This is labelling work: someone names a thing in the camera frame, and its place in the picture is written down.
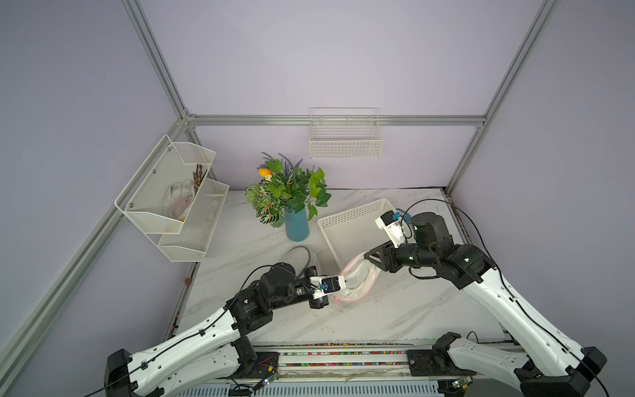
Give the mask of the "pink rimmed mesh laundry bag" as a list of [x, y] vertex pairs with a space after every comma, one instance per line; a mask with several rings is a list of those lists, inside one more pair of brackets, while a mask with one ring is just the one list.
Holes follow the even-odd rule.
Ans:
[[361, 253], [351, 259], [339, 276], [344, 279], [345, 286], [333, 295], [333, 302], [343, 313], [348, 304], [364, 299], [373, 288], [381, 269], [365, 258]]

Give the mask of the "white mesh laundry bag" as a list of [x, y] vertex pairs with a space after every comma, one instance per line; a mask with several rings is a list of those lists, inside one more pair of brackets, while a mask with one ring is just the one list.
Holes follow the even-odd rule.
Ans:
[[318, 274], [321, 274], [321, 265], [317, 254], [309, 247], [300, 245], [294, 246], [281, 259], [294, 268], [295, 274], [301, 276], [306, 268], [314, 266]]

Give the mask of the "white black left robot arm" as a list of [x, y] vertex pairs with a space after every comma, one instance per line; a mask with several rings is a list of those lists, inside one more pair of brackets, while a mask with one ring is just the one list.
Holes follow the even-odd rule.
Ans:
[[288, 263], [262, 266], [223, 307], [182, 334], [147, 350], [124, 349], [107, 358], [107, 396], [174, 396], [206, 380], [248, 375], [258, 356], [248, 334], [273, 319], [276, 309], [306, 302], [322, 309], [346, 283], [318, 276], [313, 266], [297, 272]]

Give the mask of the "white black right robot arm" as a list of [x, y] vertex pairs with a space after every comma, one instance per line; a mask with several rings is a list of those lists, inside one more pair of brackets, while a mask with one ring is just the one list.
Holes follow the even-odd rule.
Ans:
[[411, 218], [413, 243], [407, 243], [393, 211], [375, 220], [390, 240], [365, 254], [382, 271], [431, 268], [474, 299], [524, 349], [514, 355], [447, 332], [433, 351], [458, 369], [476, 372], [519, 390], [525, 396], [583, 396], [598, 380], [607, 358], [596, 347], [583, 347], [539, 314], [506, 281], [500, 267], [481, 249], [456, 244], [445, 220], [426, 212]]

